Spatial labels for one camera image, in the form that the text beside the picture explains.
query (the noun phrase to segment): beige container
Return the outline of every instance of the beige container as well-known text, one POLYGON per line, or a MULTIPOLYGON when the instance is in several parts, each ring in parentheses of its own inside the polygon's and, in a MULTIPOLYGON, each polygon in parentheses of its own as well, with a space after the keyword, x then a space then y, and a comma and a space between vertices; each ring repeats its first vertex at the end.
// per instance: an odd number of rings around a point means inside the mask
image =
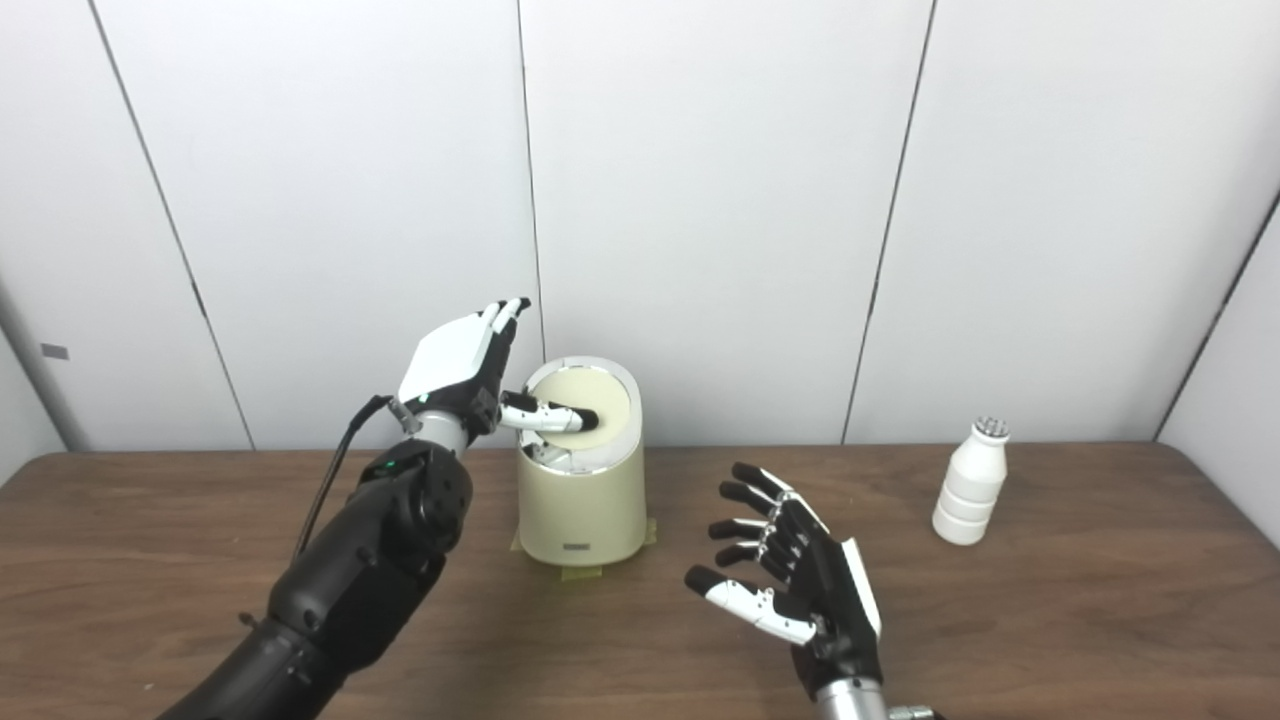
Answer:
POLYGON ((552 360, 529 378, 539 400, 594 410, 585 433, 521 430, 517 460, 520 544, 562 566, 626 560, 644 544, 644 423, 640 389, 602 357, 552 360))

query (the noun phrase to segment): robotic arm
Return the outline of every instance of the robotic arm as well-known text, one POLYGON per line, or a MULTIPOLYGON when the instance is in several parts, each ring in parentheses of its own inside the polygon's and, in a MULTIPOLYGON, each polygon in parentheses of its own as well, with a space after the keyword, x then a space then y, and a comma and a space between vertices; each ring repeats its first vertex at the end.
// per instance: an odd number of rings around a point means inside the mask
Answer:
POLYGON ((422 338, 396 397, 366 406, 372 414, 385 402, 406 438, 361 471, 346 506, 271 588, 266 616, 242 615, 248 637, 160 720, 316 717, 349 674, 383 656, 444 570, 471 502, 460 459, 475 438, 499 423, 594 427, 586 410, 499 396, 526 307, 527 299, 494 302, 422 338))
POLYGON ((737 543, 716 555, 721 568, 755 561, 785 591, 695 565, 685 584, 713 605, 791 643, 801 684, 819 720, 943 720, 928 707, 887 708, 881 694, 881 615, 858 543, 836 542, 809 503, 768 470, 735 464, 719 493, 764 520, 722 520, 712 539, 737 543))

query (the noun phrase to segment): white bottle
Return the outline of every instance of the white bottle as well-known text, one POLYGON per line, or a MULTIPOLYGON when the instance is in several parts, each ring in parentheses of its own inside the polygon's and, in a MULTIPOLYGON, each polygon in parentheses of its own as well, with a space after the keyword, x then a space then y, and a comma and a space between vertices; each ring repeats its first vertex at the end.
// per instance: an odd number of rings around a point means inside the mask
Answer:
POLYGON ((1004 420, 978 418, 969 438, 951 454, 938 505, 933 509, 933 529, 942 539, 973 544, 986 534, 1009 474, 1006 442, 1009 425, 1004 420))

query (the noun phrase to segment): wooden table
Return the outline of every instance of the wooden table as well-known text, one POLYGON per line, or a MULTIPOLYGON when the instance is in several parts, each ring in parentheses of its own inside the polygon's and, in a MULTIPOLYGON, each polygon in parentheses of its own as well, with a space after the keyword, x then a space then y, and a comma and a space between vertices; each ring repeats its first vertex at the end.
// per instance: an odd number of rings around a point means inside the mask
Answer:
MULTIPOLYGON (((1280 717, 1280 553, 1158 445, 1019 445, 987 538, 929 528, 948 447, 650 450, 658 543, 596 579, 509 550, 512 456, 436 591, 328 719, 804 720, 781 642, 686 591, 760 464, 855 534, 895 703, 951 720, 1280 717)), ((369 457, 348 459, 343 497, 369 457)), ((324 452, 56 455, 0 489, 0 717, 152 717, 261 614, 324 452)), ((742 577, 762 580, 759 568, 742 577)))

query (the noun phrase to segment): white wall panel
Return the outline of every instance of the white wall panel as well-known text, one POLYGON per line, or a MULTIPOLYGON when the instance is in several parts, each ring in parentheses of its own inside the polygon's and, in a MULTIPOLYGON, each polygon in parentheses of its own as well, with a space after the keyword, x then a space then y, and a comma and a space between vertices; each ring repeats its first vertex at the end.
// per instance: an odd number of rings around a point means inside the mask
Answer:
POLYGON ((0 5, 0 307, 73 447, 248 446, 83 0, 0 5))
POLYGON ((63 450, 49 413, 0 333, 0 486, 32 457, 63 450))
POLYGON ((655 445, 838 442, 929 3, 521 12, 548 355, 655 445))
POLYGON ((259 447, 332 446, 428 331, 536 297, 515 1, 99 8, 259 447))
POLYGON ((941 3, 846 441, 1149 439, 1280 187, 1277 28, 941 3))
POLYGON ((1185 452, 1280 546, 1280 215, 1222 311, 1161 442, 1185 452))

